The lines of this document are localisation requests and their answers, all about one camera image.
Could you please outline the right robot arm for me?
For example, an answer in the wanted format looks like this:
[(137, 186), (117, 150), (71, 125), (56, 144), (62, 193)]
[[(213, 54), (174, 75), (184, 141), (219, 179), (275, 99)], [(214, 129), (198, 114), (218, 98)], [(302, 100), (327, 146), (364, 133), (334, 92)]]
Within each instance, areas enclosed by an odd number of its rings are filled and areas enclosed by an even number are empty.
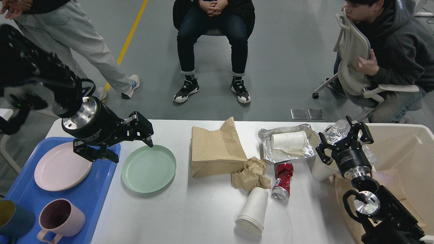
[(316, 147), (321, 162), (336, 162), (338, 172), (351, 180), (353, 189), (342, 197), (347, 214), (363, 226), (364, 244), (423, 244), (424, 231), (417, 219), (383, 185), (372, 177), (372, 166), (362, 150), (362, 144), (372, 144), (373, 137), (363, 122), (353, 122), (346, 116), (350, 126), (346, 136), (328, 143), (323, 133)]

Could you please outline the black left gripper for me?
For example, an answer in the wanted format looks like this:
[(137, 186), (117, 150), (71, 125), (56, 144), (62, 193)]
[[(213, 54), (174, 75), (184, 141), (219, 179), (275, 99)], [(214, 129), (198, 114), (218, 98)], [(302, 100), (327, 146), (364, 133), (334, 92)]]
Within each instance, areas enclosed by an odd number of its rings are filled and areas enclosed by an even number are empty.
[[(73, 136), (73, 151), (95, 162), (108, 159), (118, 163), (118, 155), (107, 148), (120, 141), (143, 141), (153, 147), (153, 126), (140, 112), (133, 111), (122, 120), (102, 102), (83, 102), (76, 114), (62, 119), (63, 130)], [(99, 149), (89, 145), (102, 145)]]

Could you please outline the standing person's hand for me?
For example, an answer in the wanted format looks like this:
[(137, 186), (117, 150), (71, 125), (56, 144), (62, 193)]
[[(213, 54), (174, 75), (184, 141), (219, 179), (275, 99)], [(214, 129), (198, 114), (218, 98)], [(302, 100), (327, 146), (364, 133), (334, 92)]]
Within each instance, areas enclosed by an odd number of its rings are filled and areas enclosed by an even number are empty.
[(31, 8), (33, 0), (1, 0), (2, 8), (0, 14), (5, 18), (13, 20), (19, 17), (24, 11)]

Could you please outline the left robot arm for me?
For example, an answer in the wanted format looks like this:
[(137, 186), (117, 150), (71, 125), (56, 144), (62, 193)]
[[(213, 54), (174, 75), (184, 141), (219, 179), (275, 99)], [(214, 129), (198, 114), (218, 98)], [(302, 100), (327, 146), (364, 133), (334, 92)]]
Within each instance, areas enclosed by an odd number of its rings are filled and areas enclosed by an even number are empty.
[(10, 122), (1, 122), (3, 133), (15, 133), (30, 110), (50, 107), (62, 118), (63, 131), (74, 137), (73, 151), (90, 162), (118, 163), (118, 155), (108, 147), (123, 141), (153, 147), (150, 121), (138, 111), (119, 118), (96, 96), (85, 96), (83, 82), (56, 54), (42, 50), (13, 26), (1, 25), (1, 90), (18, 109)]

